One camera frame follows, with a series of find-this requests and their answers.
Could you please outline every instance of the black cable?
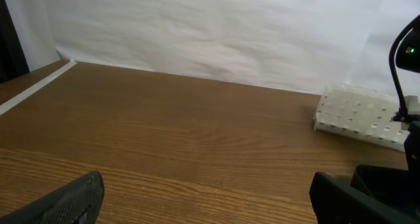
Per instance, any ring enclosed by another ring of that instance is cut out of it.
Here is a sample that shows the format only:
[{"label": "black cable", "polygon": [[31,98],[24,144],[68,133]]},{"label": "black cable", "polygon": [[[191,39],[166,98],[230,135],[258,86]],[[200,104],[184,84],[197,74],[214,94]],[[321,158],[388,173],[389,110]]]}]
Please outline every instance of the black cable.
[{"label": "black cable", "polygon": [[396,66],[395,66],[395,54],[398,50],[398,46],[400,41],[405,38],[405,36],[413,29],[414,25],[420,21],[420,15],[416,17],[413,21],[411,21],[398,35],[395,39],[394,43],[391,46],[391,50],[389,52],[389,67],[391,70],[392,79],[394,80],[395,89],[398,94],[398,99],[400,100],[400,109],[398,110],[397,114],[393,118],[394,121],[401,121],[405,120],[408,115],[408,109],[406,105],[406,101],[404,99],[404,94],[401,89],[400,81],[398,80],[398,75],[396,73]]}]

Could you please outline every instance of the white tape strip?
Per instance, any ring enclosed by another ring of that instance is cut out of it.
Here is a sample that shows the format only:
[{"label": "white tape strip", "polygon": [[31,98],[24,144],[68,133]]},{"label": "white tape strip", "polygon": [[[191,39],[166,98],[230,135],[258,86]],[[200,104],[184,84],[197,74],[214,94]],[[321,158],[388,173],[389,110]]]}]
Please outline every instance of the white tape strip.
[{"label": "white tape strip", "polygon": [[25,91],[19,93],[17,96],[13,97],[11,100],[9,100],[9,101],[3,103],[2,105],[0,105],[0,115],[7,112],[13,106],[16,106],[19,102],[22,102],[27,97],[34,94],[40,88],[46,86],[49,82],[51,82],[52,80],[54,80],[59,75],[63,74],[64,72],[66,72],[67,70],[69,70],[71,67],[73,67],[76,64],[77,64],[77,62],[75,62],[73,60],[70,61],[69,63],[63,65],[60,69],[53,72],[51,75],[43,78],[41,81],[39,81],[38,83],[36,83],[36,84],[32,85],[31,87],[27,88]]}]

